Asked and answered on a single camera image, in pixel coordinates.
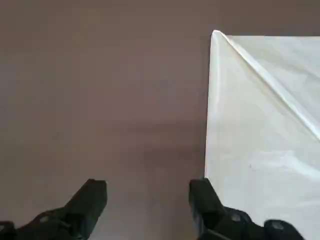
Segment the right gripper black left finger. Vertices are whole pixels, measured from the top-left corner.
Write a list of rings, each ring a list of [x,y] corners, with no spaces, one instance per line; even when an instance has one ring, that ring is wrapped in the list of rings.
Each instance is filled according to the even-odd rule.
[[[87,240],[108,202],[107,182],[88,179],[63,206],[38,214],[16,227],[0,222],[2,240]]]

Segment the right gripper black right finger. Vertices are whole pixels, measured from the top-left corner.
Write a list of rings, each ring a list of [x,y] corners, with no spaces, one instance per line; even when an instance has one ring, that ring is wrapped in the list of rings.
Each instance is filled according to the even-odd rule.
[[[189,206],[198,240],[302,240],[304,237],[290,223],[266,220],[255,224],[241,210],[224,206],[207,178],[189,182]]]

